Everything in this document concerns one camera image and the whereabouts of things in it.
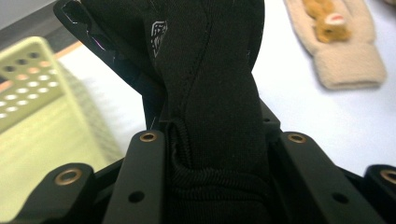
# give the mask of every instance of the glove logo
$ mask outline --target glove logo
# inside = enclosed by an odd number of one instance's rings
[[[154,51],[154,57],[157,57],[158,50],[160,50],[161,41],[166,33],[168,26],[166,21],[156,21],[152,23],[151,28],[151,47]]]

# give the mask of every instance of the white surface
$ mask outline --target white surface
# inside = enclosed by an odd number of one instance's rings
[[[142,98],[85,46],[59,60],[87,87],[120,150],[126,152],[135,133],[146,130]]]
[[[396,9],[382,0],[367,4],[388,70],[381,88],[324,89],[279,0],[266,1],[262,50],[253,70],[261,98],[281,120],[282,130],[310,135],[336,165],[358,175],[370,164],[396,166]],[[140,96],[85,47],[61,62],[86,84],[125,151],[131,137],[145,130]]]
[[[262,49],[253,70],[260,96],[281,120],[282,130],[311,136],[336,165],[358,175],[370,164],[396,166],[396,8],[382,0],[366,4],[388,71],[379,89],[322,87],[283,1],[265,1]]]

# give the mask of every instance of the beige plush fabric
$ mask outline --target beige plush fabric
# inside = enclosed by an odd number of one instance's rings
[[[294,31],[313,56],[319,79],[331,90],[377,87],[386,79],[385,66],[374,45],[375,28],[363,0],[332,0],[347,22],[348,41],[321,43],[303,0],[284,0]]]

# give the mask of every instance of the black fabric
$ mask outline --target black fabric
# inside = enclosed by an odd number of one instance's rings
[[[120,50],[163,82],[165,223],[269,223],[268,162],[251,69],[262,0],[83,0]]]

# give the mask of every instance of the screw hole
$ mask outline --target screw hole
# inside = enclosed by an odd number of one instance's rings
[[[130,203],[140,203],[145,198],[145,194],[142,191],[135,191],[128,197]]]
[[[142,142],[152,142],[157,139],[157,134],[155,133],[144,133],[140,135],[140,141]]]
[[[73,184],[82,176],[82,171],[78,168],[67,169],[55,177],[55,183],[59,186]]]
[[[288,138],[291,142],[295,142],[295,143],[305,143],[306,142],[306,138],[300,134],[297,134],[297,133],[289,134]]]
[[[396,185],[396,171],[382,170],[380,174],[384,179]]]
[[[344,194],[341,194],[341,193],[334,193],[332,195],[332,198],[335,199],[339,203],[343,203],[343,204],[349,203],[349,199],[347,198],[347,196],[345,196]]]

